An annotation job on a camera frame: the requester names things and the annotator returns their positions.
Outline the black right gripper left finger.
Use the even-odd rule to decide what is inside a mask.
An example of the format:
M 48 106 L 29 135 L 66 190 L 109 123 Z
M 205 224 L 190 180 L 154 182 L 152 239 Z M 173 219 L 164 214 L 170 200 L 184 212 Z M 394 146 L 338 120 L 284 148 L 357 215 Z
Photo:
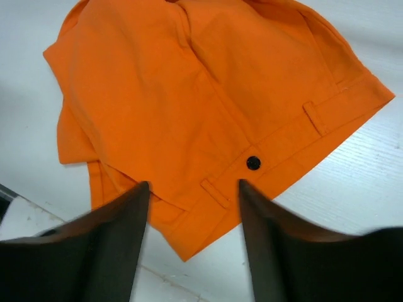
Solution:
M 150 188 L 33 237 L 1 241 L 1 301 L 130 301 Z

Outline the orange trousers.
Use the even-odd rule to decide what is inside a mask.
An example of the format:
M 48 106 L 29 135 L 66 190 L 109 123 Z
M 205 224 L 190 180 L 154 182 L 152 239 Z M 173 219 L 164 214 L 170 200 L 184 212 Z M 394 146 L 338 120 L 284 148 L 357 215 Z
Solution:
M 79 1 L 43 55 L 60 162 L 93 208 L 149 181 L 182 260 L 239 224 L 239 179 L 280 195 L 394 98 L 297 1 Z

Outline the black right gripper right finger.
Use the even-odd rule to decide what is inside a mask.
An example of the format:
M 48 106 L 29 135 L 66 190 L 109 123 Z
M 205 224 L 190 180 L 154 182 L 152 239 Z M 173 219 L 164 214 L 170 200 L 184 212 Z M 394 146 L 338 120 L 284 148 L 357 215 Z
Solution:
M 239 208 L 256 301 L 401 301 L 402 229 L 347 235 L 282 208 L 244 179 Z

